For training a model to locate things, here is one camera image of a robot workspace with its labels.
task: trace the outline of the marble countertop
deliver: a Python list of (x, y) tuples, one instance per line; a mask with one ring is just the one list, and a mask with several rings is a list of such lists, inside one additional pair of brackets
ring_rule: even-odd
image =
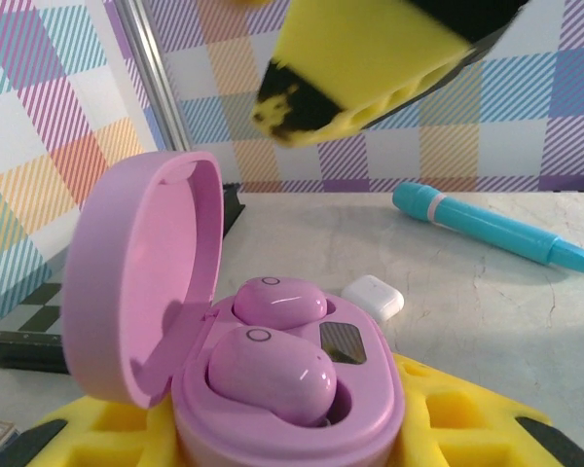
[[(584, 246), (584, 194), (459, 194)], [(584, 448), (584, 274), (545, 268), (413, 221), (389, 195), (242, 195), (217, 298), (258, 275), (339, 294), (362, 274), (398, 288), (394, 351), (549, 414)], [(0, 370), (0, 418), (27, 428), (82, 395), (68, 376)]]

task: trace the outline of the wireless earbud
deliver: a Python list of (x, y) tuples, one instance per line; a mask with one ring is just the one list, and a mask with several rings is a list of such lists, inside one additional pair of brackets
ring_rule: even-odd
[(237, 291), (234, 314), (250, 326), (286, 330), (322, 319), (327, 299), (307, 280), (257, 277)]
[(321, 348), (275, 329), (248, 326), (221, 338), (207, 375), (219, 395), (307, 427), (323, 422), (337, 386), (333, 363)]

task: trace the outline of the plaid backdrop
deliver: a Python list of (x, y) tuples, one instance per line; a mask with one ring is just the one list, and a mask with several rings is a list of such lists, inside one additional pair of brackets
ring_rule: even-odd
[(195, 147), (246, 191), (584, 189), (584, 0), (532, 0), (484, 62), (358, 136), (284, 150), (248, 121), (289, 0), (149, 0)]
[(92, 185), (142, 141), (84, 0), (0, 0), (0, 317), (50, 277)]

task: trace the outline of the blue pen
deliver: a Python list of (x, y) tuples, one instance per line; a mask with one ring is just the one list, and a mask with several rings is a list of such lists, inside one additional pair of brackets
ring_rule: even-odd
[(584, 249), (554, 233), (449, 198), (428, 185), (405, 182), (393, 192), (394, 205), (411, 217), (446, 226), (536, 261), (584, 272)]

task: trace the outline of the pink earbud case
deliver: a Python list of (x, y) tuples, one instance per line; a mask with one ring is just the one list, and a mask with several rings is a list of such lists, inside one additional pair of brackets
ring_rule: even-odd
[(94, 398), (142, 408), (170, 392), (197, 465), (385, 465), (404, 394), (364, 311), (275, 277), (212, 304), (221, 186), (203, 152), (137, 156), (97, 182), (64, 276), (71, 375)]

